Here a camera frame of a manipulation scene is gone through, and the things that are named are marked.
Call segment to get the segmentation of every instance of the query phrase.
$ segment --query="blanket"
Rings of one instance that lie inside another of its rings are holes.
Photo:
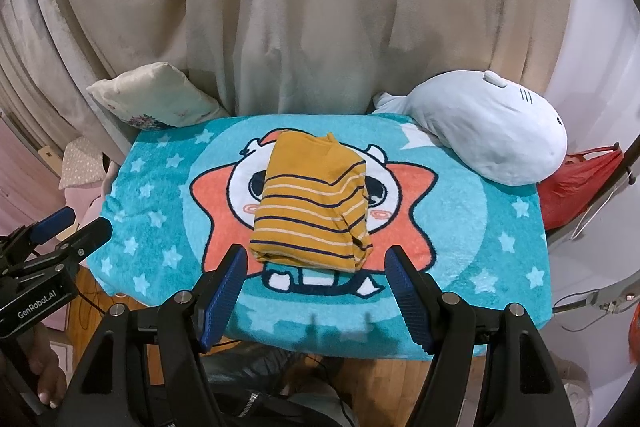
[[[255,116],[142,132],[102,215],[113,237],[88,265],[108,293],[158,305],[248,247],[264,172],[283,129],[331,132],[366,161],[374,250],[354,274],[260,264],[226,328],[235,339],[341,357],[425,359],[384,275],[400,244],[418,269],[473,305],[522,303],[551,316],[549,265],[536,188],[469,170],[405,116]]]

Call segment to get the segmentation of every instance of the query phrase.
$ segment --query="folded yellow striped shirt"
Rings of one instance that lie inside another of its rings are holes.
[[[250,248],[263,263],[354,272],[372,250],[365,161],[329,133],[283,131],[274,145]]]

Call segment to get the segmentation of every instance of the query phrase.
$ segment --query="stuffed animal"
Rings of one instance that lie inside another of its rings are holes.
[[[374,113],[407,114],[484,178],[529,185],[556,172],[566,153],[566,131],[540,95],[493,71],[451,71],[407,96],[374,98]]]

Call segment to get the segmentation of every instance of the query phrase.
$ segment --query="zipper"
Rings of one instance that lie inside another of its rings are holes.
[[[254,403],[258,399],[259,394],[260,393],[251,393],[249,401],[244,406],[244,409],[241,410],[240,414],[238,415],[238,418],[244,418],[246,416],[246,414],[251,410],[251,407],[254,406]]]

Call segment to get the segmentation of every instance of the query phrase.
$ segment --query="beige cushion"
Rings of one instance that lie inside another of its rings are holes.
[[[102,151],[84,137],[68,143],[62,157],[60,190],[101,182],[105,176]]]
[[[155,62],[87,87],[100,105],[138,129],[186,127],[228,116],[220,104],[167,62]]]

